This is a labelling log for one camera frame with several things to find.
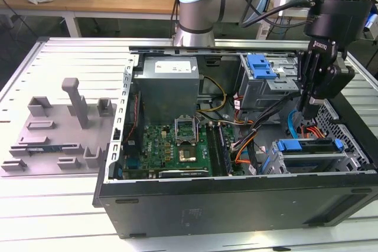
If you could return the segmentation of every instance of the blue cable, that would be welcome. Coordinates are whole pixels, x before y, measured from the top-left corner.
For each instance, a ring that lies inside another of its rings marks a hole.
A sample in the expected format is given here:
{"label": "blue cable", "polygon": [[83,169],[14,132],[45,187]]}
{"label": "blue cable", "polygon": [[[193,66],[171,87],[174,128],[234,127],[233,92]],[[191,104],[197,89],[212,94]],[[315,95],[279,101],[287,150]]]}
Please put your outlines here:
{"label": "blue cable", "polygon": [[295,131],[294,125],[293,125],[294,113],[296,113],[296,109],[292,110],[288,115],[288,127],[289,127],[289,131],[290,131],[291,136],[293,136],[294,139],[297,139],[298,135],[296,134],[296,131]]}

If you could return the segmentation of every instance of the power cable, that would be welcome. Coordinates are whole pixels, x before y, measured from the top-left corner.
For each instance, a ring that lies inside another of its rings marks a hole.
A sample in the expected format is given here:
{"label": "power cable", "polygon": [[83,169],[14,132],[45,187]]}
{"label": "power cable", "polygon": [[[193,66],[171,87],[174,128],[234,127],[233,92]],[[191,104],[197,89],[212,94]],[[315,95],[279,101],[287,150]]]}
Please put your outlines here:
{"label": "power cable", "polygon": [[[249,7],[251,7],[253,9],[253,11],[258,15],[258,16],[261,16],[262,14],[252,5],[252,1],[251,1],[251,4],[249,5]],[[293,25],[279,25],[279,24],[276,24],[270,20],[268,20],[267,18],[264,18],[263,19],[265,22],[267,22],[268,24],[274,26],[274,27],[278,27],[278,28],[293,28],[293,27],[298,27],[298,26],[301,26],[301,25],[305,25],[307,22],[300,22],[300,23],[297,23],[297,24],[293,24]]]}
{"label": "power cable", "polygon": [[4,4],[14,13],[14,15],[16,15],[17,18],[20,19],[22,23],[24,23],[24,25],[29,29],[33,36],[38,38],[38,35],[32,30],[32,28],[29,27],[29,25],[23,20],[23,18],[20,15],[18,15],[17,12],[14,11],[13,8],[10,7],[10,5],[5,0],[2,0],[2,2],[4,2]]}

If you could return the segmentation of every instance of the gray plastic post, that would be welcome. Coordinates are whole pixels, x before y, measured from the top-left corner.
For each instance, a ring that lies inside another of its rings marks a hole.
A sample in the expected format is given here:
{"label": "gray plastic post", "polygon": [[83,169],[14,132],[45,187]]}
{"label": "gray plastic post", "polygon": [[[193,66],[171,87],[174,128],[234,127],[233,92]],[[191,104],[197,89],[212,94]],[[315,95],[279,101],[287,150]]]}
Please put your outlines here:
{"label": "gray plastic post", "polygon": [[77,119],[79,120],[82,129],[87,128],[88,116],[86,110],[86,104],[82,102],[77,86],[79,85],[79,80],[77,78],[65,78],[61,85],[63,91],[69,94],[73,109]]}
{"label": "gray plastic post", "polygon": [[113,106],[111,99],[101,98],[97,102],[97,110],[99,111],[100,117],[113,116]]}
{"label": "gray plastic post", "polygon": [[32,97],[28,104],[30,113],[34,117],[47,116],[44,109],[49,109],[51,107],[52,106],[46,97]]}
{"label": "gray plastic post", "polygon": [[102,158],[102,150],[100,147],[97,147],[96,154],[92,155],[90,149],[86,147],[83,157],[89,168],[98,168],[100,166],[100,160]]}

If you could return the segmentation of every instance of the yellow wire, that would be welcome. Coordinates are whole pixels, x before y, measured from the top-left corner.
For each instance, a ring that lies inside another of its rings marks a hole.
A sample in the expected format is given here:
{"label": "yellow wire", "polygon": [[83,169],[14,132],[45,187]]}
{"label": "yellow wire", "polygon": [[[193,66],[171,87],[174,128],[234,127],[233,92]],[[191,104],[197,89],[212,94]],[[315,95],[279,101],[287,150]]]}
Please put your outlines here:
{"label": "yellow wire", "polygon": [[223,90],[223,88],[221,87],[221,85],[219,85],[213,78],[209,77],[209,76],[203,76],[204,78],[208,78],[210,81],[212,81],[215,85],[217,85],[217,87],[222,91],[223,93],[223,100],[222,100],[222,103],[220,104],[220,106],[217,106],[217,107],[214,107],[212,109],[201,109],[199,110],[199,112],[215,112],[216,110],[218,109],[221,109],[224,104],[226,103],[226,100],[227,100],[227,94],[226,92]]}

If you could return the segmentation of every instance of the red cable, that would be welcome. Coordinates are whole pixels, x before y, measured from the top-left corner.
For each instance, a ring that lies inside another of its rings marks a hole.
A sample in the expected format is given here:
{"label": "red cable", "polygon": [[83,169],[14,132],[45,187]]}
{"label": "red cable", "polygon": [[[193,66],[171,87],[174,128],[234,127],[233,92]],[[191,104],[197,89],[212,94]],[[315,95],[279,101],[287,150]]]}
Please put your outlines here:
{"label": "red cable", "polygon": [[137,106],[138,106],[138,96],[135,95],[135,105],[134,105],[134,125],[132,126],[132,129],[131,129],[131,131],[129,132],[128,137],[126,138],[125,143],[129,140],[129,138],[130,138],[132,132],[135,130],[135,127],[136,127],[136,121],[137,121],[136,109],[137,109]]}

